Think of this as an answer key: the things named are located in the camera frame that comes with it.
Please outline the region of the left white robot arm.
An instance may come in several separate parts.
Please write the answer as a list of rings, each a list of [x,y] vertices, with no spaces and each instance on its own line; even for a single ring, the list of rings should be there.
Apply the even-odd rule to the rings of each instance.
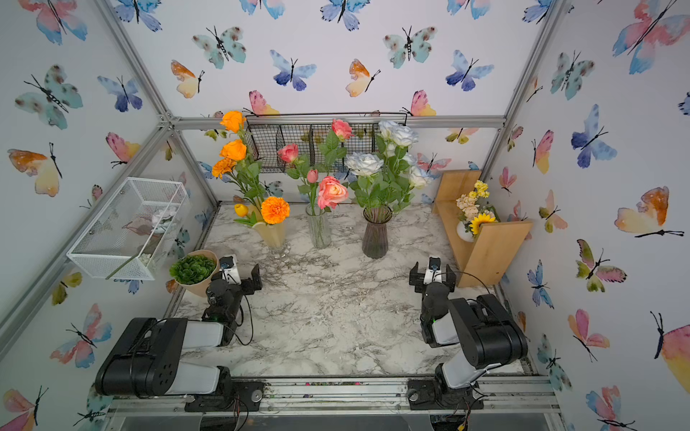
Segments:
[[[223,366],[183,361],[183,353],[220,348],[238,339],[237,330],[251,324],[247,296],[262,289],[261,267],[240,278],[230,259],[210,279],[208,307],[199,320],[135,318],[120,335],[95,377],[95,391],[105,396],[140,399],[173,395],[226,395],[229,372]]]

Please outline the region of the orange rose pile top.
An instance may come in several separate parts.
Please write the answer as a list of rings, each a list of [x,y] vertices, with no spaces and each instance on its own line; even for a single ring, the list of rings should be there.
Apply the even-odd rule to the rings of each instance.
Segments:
[[[224,158],[231,158],[235,161],[242,161],[247,156],[250,156],[251,158],[253,158],[254,161],[257,161],[261,164],[261,170],[262,170],[262,162],[259,159],[255,159],[252,156],[252,154],[248,150],[247,145],[240,139],[237,139],[233,142],[226,144],[222,148],[219,156],[221,157],[220,160],[222,160]]]

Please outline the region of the pink rose pile top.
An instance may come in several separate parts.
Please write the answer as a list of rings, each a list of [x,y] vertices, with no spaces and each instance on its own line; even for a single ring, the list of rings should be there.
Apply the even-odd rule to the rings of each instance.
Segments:
[[[332,176],[326,176],[319,184],[317,194],[318,208],[326,212],[336,209],[337,206],[350,197],[349,190]]]

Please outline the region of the orange tulip bud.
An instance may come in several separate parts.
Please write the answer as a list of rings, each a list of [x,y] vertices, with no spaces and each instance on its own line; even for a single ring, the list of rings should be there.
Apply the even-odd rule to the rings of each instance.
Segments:
[[[257,217],[256,213],[253,211],[252,206],[248,207],[245,204],[236,204],[235,214],[237,215],[235,222],[242,226],[253,228],[259,222],[259,217]]]

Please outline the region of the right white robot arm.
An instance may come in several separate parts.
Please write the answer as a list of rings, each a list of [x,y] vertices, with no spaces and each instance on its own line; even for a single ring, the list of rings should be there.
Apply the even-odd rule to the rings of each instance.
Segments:
[[[435,384],[443,393],[468,389],[488,372],[528,355],[523,330],[497,296],[450,297],[456,289],[456,272],[450,267],[442,269],[440,258],[430,257],[425,271],[414,265],[409,285],[422,296],[420,329],[424,341],[431,348],[460,347],[435,371]]]

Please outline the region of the pink rose small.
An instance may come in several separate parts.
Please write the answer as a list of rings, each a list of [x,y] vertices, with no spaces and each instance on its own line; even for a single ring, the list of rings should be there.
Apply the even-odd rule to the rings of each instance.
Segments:
[[[318,218],[316,211],[317,189],[318,189],[319,172],[311,169],[307,174],[307,186],[309,206],[307,207],[308,222],[312,240],[315,242],[318,234]]]

